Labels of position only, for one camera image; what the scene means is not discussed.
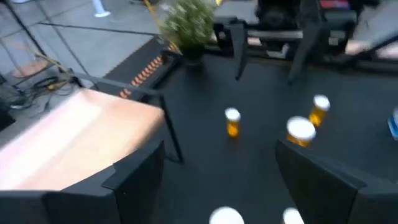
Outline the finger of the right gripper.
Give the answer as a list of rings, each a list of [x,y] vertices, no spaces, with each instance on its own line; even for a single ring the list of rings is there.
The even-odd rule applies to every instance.
[[[323,22],[307,22],[303,29],[303,38],[295,53],[288,76],[288,84],[293,84],[306,69],[309,61],[318,57],[322,47],[320,44],[325,39],[325,26]]]
[[[244,21],[232,21],[226,24],[216,22],[214,24],[218,47],[224,52],[233,52],[236,80],[241,78],[247,62],[248,31],[246,25]]]

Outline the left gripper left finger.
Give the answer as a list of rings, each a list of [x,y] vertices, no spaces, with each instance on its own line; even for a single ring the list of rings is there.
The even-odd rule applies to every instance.
[[[0,224],[148,224],[164,157],[152,142],[61,191],[0,191]]]

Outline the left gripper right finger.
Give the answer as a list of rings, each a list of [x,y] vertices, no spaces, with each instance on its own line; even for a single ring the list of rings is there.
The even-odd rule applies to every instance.
[[[275,158],[305,224],[398,224],[398,184],[281,140]]]

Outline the small amber pill bottle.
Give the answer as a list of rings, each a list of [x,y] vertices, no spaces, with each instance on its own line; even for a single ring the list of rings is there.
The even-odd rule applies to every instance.
[[[236,138],[239,135],[239,122],[241,114],[236,108],[226,108],[224,111],[226,117],[226,129],[228,136]]]
[[[304,221],[296,208],[286,208],[282,214],[282,224],[304,224]]]
[[[310,122],[316,128],[319,127],[329,109],[330,109],[329,99],[325,95],[315,95],[313,97],[313,108],[308,117]]]

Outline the large amber pill bottle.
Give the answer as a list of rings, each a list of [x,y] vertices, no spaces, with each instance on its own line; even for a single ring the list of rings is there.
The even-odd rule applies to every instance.
[[[286,128],[287,140],[302,147],[308,147],[317,134],[314,125],[301,116],[289,118]]]

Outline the white Melatonin supplement bottle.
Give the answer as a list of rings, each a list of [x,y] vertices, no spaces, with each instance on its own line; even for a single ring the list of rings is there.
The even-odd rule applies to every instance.
[[[209,224],[244,224],[244,220],[236,209],[220,207],[211,213]]]
[[[394,108],[391,116],[387,120],[391,135],[395,141],[398,141],[398,106]]]

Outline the raised black shelf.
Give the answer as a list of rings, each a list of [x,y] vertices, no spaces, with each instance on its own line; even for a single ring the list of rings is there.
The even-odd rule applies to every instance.
[[[82,79],[158,98],[159,106],[80,87],[54,110],[0,148],[0,190],[59,191],[136,152],[166,123],[183,163],[163,94],[104,78]]]

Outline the green potted plant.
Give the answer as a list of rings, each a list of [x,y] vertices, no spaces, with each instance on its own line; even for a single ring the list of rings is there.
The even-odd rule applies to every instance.
[[[160,33],[178,47],[185,65],[202,64],[205,45],[213,33],[216,8],[214,0],[175,0],[169,6]]]

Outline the black orange-striped floor mat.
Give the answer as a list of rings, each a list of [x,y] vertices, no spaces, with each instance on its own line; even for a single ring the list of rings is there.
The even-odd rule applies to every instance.
[[[142,90],[161,92],[162,85],[174,70],[182,67],[183,60],[176,51],[173,44],[163,44],[158,37],[153,37],[104,76],[108,80],[136,86],[137,90],[105,83],[98,83],[94,90],[130,100],[148,102],[153,99],[158,102],[157,95],[148,95]]]

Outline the black table mat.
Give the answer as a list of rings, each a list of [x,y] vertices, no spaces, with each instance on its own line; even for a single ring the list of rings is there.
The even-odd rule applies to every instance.
[[[398,184],[398,141],[387,125],[398,106],[398,76],[306,71],[288,84],[287,67],[246,65],[236,80],[230,58],[207,55],[202,69],[174,70],[162,85],[185,159],[166,162],[152,221],[206,224],[219,207],[236,209],[245,223],[281,224],[296,207],[279,171],[275,144],[287,140],[287,120],[309,120],[313,97],[330,109],[308,147],[327,159]],[[240,114],[239,135],[228,136],[226,108]]]

